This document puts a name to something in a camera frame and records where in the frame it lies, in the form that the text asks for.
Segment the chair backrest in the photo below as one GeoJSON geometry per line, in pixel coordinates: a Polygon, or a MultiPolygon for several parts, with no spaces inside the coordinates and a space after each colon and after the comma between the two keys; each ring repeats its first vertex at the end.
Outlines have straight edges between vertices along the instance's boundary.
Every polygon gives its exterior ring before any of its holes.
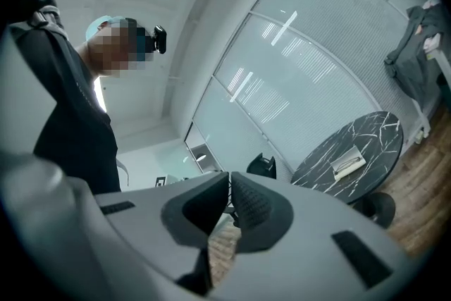
{"type": "Polygon", "coordinates": [[[246,172],[276,179],[276,160],[274,157],[266,159],[263,157],[263,153],[260,153],[251,163],[249,163],[246,172]]]}

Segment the ceiling light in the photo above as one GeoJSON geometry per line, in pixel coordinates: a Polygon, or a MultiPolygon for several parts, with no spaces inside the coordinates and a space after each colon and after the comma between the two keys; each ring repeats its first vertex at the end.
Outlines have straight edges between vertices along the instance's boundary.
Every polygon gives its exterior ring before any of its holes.
{"type": "Polygon", "coordinates": [[[199,153],[196,157],[196,161],[201,161],[202,159],[205,159],[206,155],[203,153],[199,153]]]}

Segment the white wall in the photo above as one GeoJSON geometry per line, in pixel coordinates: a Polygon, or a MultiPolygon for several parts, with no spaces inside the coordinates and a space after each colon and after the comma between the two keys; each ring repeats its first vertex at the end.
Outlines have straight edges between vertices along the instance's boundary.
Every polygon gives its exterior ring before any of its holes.
{"type": "Polygon", "coordinates": [[[125,172],[118,170],[122,191],[152,188],[156,177],[167,174],[177,178],[191,178],[202,174],[180,139],[122,153],[118,155],[118,159],[125,164],[130,175],[127,185],[125,172]]]}
{"type": "Polygon", "coordinates": [[[118,136],[115,132],[118,154],[135,151],[137,149],[158,145],[179,139],[171,123],[161,123],[152,128],[136,131],[125,136],[118,136]]]}
{"type": "Polygon", "coordinates": [[[211,74],[234,31],[256,0],[210,0],[185,53],[171,104],[175,130],[184,137],[211,74]]]}

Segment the black chair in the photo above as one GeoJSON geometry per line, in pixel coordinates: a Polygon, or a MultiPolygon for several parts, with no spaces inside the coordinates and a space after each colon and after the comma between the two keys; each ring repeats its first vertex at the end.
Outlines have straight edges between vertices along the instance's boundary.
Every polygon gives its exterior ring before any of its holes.
{"type": "Polygon", "coordinates": [[[271,157],[271,159],[266,159],[263,157],[263,153],[260,153],[251,163],[249,163],[246,172],[276,179],[276,160],[274,157],[271,157]]]}
{"type": "MultiPolygon", "coordinates": [[[[256,174],[258,176],[277,179],[276,160],[274,157],[271,157],[271,159],[266,159],[263,157],[263,153],[260,153],[251,163],[249,163],[246,172],[256,174]]],[[[240,222],[238,221],[238,215],[236,214],[234,207],[229,207],[231,204],[232,202],[228,204],[224,210],[224,213],[230,214],[233,218],[233,225],[239,228],[240,222]]]]}

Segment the hanging clothes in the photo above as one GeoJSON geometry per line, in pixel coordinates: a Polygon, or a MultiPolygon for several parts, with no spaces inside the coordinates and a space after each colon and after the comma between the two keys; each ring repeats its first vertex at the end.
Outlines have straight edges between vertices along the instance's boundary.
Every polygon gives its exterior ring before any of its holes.
{"type": "Polygon", "coordinates": [[[397,48],[384,60],[390,77],[402,91],[424,106],[429,82],[424,41],[437,33],[450,34],[450,17],[442,4],[427,9],[414,6],[407,9],[409,23],[397,48]]]}

